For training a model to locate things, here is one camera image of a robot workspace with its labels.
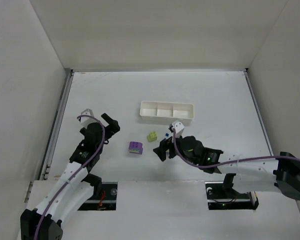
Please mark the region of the light green lego brick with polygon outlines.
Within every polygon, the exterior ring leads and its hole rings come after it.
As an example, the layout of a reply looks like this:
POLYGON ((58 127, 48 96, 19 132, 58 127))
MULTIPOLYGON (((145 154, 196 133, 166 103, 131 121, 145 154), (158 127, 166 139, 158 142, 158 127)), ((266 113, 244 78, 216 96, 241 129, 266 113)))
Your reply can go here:
POLYGON ((147 138, 147 141, 148 141, 149 143, 151 143, 151 142, 157 141, 158 136, 157 136, 157 133, 156 133, 155 131, 153 131, 153 132, 150 132, 150 133, 146 136, 146 138, 147 138))

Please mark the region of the purple and green lego stack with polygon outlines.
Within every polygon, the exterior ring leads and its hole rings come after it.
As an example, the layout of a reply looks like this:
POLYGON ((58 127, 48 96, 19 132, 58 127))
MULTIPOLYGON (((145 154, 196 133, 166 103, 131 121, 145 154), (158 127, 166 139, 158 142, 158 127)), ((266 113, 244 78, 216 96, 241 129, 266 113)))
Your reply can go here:
POLYGON ((143 144, 137 141, 130 141, 128 146, 128 151, 132 154, 143 154, 143 144))

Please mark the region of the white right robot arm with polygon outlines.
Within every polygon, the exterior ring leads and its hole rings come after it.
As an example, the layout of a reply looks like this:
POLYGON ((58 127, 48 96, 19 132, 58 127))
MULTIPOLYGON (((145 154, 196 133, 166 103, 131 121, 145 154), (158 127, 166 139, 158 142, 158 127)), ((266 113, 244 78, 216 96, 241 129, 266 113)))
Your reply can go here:
POLYGON ((194 136, 171 136, 153 152, 164 162, 180 157, 186 164, 208 174, 224 174, 225 191, 277 192, 300 201, 300 159, 288 152, 279 156, 259 156, 220 162, 220 149, 205 147, 194 136))

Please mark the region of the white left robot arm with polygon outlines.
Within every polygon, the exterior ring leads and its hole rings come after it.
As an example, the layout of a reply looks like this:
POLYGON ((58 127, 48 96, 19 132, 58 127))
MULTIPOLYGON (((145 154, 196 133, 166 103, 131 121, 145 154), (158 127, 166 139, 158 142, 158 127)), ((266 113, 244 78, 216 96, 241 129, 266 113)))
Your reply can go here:
POLYGON ((78 117, 82 125, 83 140, 69 158, 65 170, 49 193, 33 209, 25 209, 20 216, 20 238, 22 240, 60 240, 64 228, 73 214, 89 199, 97 201, 96 210, 106 210, 106 197, 116 199, 114 187, 103 187, 102 179, 91 173, 100 160, 103 147, 120 131, 117 120, 106 113, 101 117, 104 126, 90 109, 78 117))

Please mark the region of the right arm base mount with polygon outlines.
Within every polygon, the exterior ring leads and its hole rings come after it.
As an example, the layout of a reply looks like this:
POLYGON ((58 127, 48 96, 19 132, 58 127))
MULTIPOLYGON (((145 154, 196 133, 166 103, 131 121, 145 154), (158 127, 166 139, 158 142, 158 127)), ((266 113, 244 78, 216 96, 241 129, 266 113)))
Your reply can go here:
POLYGON ((255 192, 239 193, 233 189, 224 189, 220 181, 205 182, 207 205, 209 210, 253 210, 259 206, 255 192))

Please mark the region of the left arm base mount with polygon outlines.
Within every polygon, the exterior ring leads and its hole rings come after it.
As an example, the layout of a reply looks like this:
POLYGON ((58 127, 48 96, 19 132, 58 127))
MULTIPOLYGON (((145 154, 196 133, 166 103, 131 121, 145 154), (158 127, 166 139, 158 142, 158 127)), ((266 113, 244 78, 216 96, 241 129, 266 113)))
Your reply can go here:
POLYGON ((118 182, 103 182, 78 211, 115 211, 117 208, 118 182))

